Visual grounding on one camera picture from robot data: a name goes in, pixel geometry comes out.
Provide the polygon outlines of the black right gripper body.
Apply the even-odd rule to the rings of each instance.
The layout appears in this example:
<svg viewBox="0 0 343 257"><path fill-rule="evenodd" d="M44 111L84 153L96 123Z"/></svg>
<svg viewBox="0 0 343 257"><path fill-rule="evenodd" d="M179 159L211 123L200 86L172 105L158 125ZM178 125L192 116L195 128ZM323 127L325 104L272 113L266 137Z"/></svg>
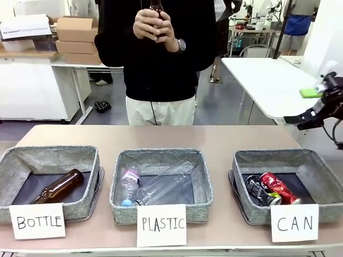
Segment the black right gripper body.
<svg viewBox="0 0 343 257"><path fill-rule="evenodd" d="M323 84L324 117L342 117L342 76L330 72L324 77Z"/></svg>

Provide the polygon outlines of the person's left hand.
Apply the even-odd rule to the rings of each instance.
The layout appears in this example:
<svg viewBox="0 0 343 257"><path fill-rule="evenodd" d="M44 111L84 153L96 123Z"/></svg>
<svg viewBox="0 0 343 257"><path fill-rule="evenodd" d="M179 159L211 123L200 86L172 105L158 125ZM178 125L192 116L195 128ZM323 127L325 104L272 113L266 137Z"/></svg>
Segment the person's left hand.
<svg viewBox="0 0 343 257"><path fill-rule="evenodd" d="M178 52L180 48L178 39L174 34L170 16L161 11L160 19L162 20L162 23L154 26L159 32L156 43L163 43L168 52Z"/></svg>

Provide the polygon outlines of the person's right hand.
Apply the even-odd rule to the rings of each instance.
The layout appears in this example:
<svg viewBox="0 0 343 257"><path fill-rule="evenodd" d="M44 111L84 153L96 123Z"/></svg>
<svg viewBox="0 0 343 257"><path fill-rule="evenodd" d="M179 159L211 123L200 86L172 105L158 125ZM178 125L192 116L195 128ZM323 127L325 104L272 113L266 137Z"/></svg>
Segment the person's right hand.
<svg viewBox="0 0 343 257"><path fill-rule="evenodd" d="M159 27L162 26L162 23L163 21L156 11L150 9L140 10L135 17L133 33L140 40L148 38L156 41L157 36L161 34Z"/></svg>

